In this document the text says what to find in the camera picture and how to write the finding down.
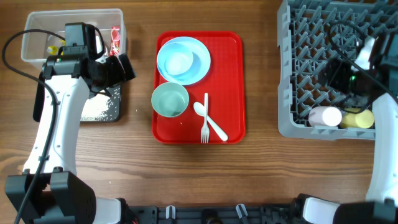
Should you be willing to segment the white rice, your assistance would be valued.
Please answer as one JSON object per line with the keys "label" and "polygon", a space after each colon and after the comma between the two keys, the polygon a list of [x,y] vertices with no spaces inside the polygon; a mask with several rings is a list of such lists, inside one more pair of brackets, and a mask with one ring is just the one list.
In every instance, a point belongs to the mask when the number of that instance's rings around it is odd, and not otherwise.
{"label": "white rice", "polygon": [[86,101],[81,122],[116,122],[120,118],[121,87],[108,88],[111,96],[96,95]]}

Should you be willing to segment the pale pink plastic cup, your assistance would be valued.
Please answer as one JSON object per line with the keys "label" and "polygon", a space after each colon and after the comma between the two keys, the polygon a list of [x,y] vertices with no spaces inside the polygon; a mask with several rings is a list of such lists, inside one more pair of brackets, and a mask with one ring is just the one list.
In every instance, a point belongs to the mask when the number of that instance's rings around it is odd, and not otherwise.
{"label": "pale pink plastic cup", "polygon": [[308,116],[310,126],[337,126],[341,120],[341,111],[333,106],[317,106]]}

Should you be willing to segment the red clear plastic wrapper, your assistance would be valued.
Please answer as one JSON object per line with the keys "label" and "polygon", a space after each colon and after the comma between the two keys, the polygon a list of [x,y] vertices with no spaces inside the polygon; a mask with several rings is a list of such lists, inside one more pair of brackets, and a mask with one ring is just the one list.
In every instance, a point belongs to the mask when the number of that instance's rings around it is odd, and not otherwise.
{"label": "red clear plastic wrapper", "polygon": [[111,28],[111,44],[109,48],[109,55],[118,55],[120,52],[120,41],[121,41],[121,33],[119,26],[113,26]]}

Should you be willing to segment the yellow plastic cup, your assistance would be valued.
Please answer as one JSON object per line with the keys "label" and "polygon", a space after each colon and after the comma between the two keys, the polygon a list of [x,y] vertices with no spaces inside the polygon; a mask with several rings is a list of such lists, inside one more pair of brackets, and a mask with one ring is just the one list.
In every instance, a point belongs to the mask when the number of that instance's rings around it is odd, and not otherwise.
{"label": "yellow plastic cup", "polygon": [[348,108],[343,113],[340,123],[341,128],[363,128],[368,129],[374,124],[374,115],[370,110],[358,113],[359,108]]}

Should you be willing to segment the yellow candy wrapper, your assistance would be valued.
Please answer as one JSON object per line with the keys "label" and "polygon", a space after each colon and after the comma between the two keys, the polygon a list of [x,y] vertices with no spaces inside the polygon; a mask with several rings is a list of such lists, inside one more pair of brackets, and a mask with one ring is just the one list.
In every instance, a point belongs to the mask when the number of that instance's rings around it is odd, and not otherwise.
{"label": "yellow candy wrapper", "polygon": [[56,45],[50,45],[47,47],[47,53],[49,55],[57,55],[57,54],[63,54],[61,52],[62,47],[64,47],[66,45],[66,42],[64,40],[59,40],[59,46]]}

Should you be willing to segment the mint green bowl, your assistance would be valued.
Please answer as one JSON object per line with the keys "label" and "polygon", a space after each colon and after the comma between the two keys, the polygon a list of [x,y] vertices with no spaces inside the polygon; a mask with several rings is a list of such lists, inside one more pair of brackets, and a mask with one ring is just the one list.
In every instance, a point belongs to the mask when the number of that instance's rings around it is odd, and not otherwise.
{"label": "mint green bowl", "polygon": [[180,116],[187,109],[189,101],[190,97],[186,88],[173,82],[159,85],[151,96],[154,111],[166,118]]}

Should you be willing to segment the white tissue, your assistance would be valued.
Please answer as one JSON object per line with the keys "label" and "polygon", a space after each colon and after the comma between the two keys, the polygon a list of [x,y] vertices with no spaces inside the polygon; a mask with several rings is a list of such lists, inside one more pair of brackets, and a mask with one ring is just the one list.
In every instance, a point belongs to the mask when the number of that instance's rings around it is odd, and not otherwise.
{"label": "white tissue", "polygon": [[100,54],[100,55],[101,55],[101,52],[103,51],[103,44],[101,41],[101,37],[98,35],[96,36],[96,51],[97,51],[97,54]]}

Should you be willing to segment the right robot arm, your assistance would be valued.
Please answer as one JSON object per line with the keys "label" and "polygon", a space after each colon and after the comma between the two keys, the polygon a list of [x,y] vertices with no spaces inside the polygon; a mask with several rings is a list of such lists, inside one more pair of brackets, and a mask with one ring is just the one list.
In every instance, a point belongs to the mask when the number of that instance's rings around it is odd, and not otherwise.
{"label": "right robot arm", "polygon": [[355,61],[344,58],[322,82],[365,96],[372,104],[376,132],[372,179],[365,202],[338,204],[306,197],[292,214],[308,223],[397,223],[397,33],[370,39]]}

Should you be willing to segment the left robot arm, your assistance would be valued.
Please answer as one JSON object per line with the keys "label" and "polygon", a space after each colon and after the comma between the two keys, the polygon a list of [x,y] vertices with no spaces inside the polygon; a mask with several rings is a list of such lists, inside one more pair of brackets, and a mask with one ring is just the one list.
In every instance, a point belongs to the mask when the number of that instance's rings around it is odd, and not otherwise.
{"label": "left robot arm", "polygon": [[123,198],[106,199],[76,174],[81,114],[92,96],[136,77],[126,54],[106,57],[100,30],[68,23],[65,45],[47,58],[35,78],[40,105],[37,137],[22,173],[10,175],[5,193],[24,223],[138,223]]}

